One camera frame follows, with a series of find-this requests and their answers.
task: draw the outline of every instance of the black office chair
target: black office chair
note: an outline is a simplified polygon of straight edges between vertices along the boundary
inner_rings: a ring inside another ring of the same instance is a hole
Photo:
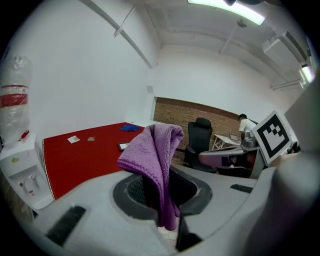
[[[214,174],[217,172],[216,169],[199,161],[199,154],[209,150],[212,131],[208,119],[198,117],[195,122],[188,123],[189,144],[186,146],[184,153],[184,161],[188,164],[188,167],[207,173]]]

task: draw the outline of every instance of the red tablecloth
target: red tablecloth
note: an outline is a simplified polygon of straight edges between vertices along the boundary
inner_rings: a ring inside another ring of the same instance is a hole
[[[92,129],[80,130],[43,140],[45,170],[54,199],[74,189],[79,184],[99,176],[120,171],[117,160],[121,155],[118,143],[130,142],[138,131],[122,131],[122,122]],[[67,139],[77,136],[80,141]]]

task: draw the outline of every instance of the microfiber cloth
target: microfiber cloth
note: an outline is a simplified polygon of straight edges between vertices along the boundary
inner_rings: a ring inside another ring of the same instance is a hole
[[[125,125],[120,130],[125,132],[135,132],[139,130],[139,127],[135,125]]]
[[[117,163],[120,168],[149,178],[159,194],[158,226],[174,230],[179,209],[169,194],[169,167],[176,148],[184,138],[180,126],[153,124],[135,137],[125,148]]]

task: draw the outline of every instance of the fluorescent light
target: fluorescent light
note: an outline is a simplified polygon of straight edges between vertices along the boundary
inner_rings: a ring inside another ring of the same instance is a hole
[[[233,12],[235,14],[239,14],[249,19],[250,21],[258,24],[259,26],[266,19],[265,17],[255,12],[254,10],[251,10],[250,8],[237,2],[234,3],[232,6],[227,5],[223,0],[188,0],[188,3],[221,8],[221,9]]]
[[[311,83],[314,80],[314,75],[312,74],[310,67],[304,66],[302,68],[302,72],[309,83]]]
[[[301,85],[302,88],[304,88],[306,83],[307,83],[307,81],[306,81],[305,75],[302,73],[301,69],[299,69],[299,73],[300,73],[300,76],[302,77],[302,81],[300,81],[300,85]]]

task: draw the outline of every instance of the blue object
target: blue object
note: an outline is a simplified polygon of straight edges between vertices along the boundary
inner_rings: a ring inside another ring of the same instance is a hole
[[[125,125],[120,130],[125,132],[135,132],[139,130],[139,127],[136,125]]]

